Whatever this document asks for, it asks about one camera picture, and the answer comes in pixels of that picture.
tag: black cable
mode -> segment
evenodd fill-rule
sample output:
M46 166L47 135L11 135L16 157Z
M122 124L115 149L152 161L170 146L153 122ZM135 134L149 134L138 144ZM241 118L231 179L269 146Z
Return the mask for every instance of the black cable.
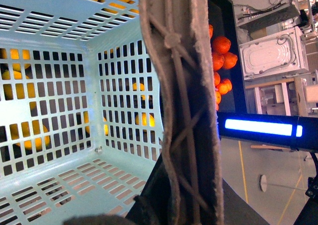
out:
M242 16L242 17L239 17L238 20L241 20L241 19L247 18L247 17L251 17L251 16L254 16L254 15L260 15L260 14L264 14L264 13L271 12L271 11L273 11L273 10L279 8L279 7L282 6L282 5L285 5L285 3L284 3L284 4L279 3L279 4L277 4L276 6L273 6L272 8L267 9L267 10L261 10L261 11L257 11L257 12L251 13L251 14L243 14L243 16Z

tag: white box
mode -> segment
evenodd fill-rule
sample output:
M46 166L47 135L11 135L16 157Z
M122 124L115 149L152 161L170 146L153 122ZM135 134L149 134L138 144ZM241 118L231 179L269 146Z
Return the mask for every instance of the white box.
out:
M298 0L232 1L236 26L251 32L300 15Z
M244 79L308 72L305 39L298 27L239 46Z

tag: blue led light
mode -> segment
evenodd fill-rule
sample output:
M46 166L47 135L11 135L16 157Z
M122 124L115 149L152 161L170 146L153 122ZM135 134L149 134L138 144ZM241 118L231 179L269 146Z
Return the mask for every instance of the blue led light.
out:
M225 128L246 131L246 132L258 132L273 135L291 136L293 125L282 124L282 123L271 123L271 122L257 122L257 121L246 121L227 119L225 121ZM297 136L301 137L303 133L303 127L297 127Z
M303 135L303 126L297 126L296 137L301 137Z

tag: black device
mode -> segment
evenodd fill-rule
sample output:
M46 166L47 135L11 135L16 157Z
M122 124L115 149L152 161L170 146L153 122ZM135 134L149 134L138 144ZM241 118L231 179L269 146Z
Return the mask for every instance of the black device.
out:
M218 113L223 138L261 142L292 150L309 151L316 176L308 178L307 203L294 225L318 224L318 118L260 114Z

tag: gray floor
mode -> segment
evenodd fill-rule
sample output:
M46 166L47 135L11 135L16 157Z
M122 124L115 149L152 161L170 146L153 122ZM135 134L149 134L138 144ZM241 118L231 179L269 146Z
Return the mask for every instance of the gray floor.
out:
M303 151L251 149L250 145L241 142L240 153L238 141L221 140L223 178L271 225L292 225L307 201L307 179L316 174L313 160ZM259 187L262 174L267 177L266 192Z

